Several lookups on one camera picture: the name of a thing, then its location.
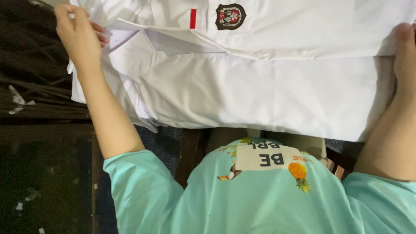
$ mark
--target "shirt sleeve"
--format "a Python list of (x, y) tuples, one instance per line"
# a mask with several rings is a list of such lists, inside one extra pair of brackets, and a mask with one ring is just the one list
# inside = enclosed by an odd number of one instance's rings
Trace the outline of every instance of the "shirt sleeve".
[(183, 193), (166, 166), (148, 150), (104, 161), (120, 234), (169, 233), (172, 211)]
[(344, 181), (350, 207), (365, 233), (416, 233), (416, 183), (363, 173)]

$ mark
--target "badge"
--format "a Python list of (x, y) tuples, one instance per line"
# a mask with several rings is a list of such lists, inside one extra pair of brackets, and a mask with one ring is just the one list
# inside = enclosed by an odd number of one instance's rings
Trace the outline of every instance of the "badge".
[(217, 25), (218, 30), (236, 30), (244, 22), (246, 17), (244, 8), (239, 4), (222, 5), (217, 8)]

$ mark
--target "pineapple print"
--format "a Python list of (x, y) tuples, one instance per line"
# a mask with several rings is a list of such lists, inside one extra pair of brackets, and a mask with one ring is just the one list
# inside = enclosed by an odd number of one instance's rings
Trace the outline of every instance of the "pineapple print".
[(302, 192), (307, 193), (312, 191), (309, 181), (306, 179), (306, 167), (304, 165), (291, 163), (289, 164), (288, 169), (296, 179), (296, 186), (298, 186)]

